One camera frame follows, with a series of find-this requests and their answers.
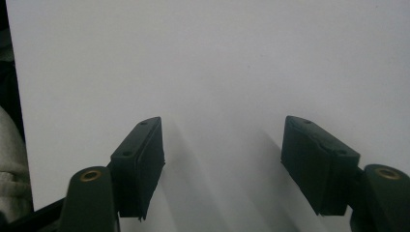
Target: white surface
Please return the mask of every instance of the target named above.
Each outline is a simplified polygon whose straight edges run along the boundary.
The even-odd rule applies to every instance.
[[[8,1],[34,203],[162,116],[166,166],[123,231],[349,231],[279,163],[286,115],[410,173],[408,1]]]

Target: gray fabric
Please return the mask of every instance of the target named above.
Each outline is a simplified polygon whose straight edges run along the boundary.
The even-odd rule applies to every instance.
[[[0,211],[12,222],[31,211],[25,145],[10,116],[0,107]]]

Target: gray cloth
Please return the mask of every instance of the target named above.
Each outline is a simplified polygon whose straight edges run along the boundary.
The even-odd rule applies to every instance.
[[[27,153],[10,116],[0,107],[0,211],[8,222],[31,212]]]

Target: black plastic part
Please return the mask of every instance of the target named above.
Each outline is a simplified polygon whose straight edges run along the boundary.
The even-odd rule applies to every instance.
[[[56,201],[26,217],[22,217],[0,231],[7,232],[32,232],[43,229],[60,218],[64,199]]]
[[[281,161],[316,214],[343,216],[360,155],[309,120],[287,116]]]
[[[363,190],[377,231],[410,231],[410,179],[405,173],[389,166],[368,165]]]
[[[89,167],[73,175],[58,231],[119,231],[108,168]]]
[[[113,181],[122,218],[146,218],[151,197],[165,164],[161,118],[135,126],[111,156]]]

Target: white table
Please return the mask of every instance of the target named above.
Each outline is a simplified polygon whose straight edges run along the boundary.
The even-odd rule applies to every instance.
[[[36,209],[162,116],[166,166],[123,231],[349,231],[279,160],[286,115],[410,173],[403,1],[8,1]]]

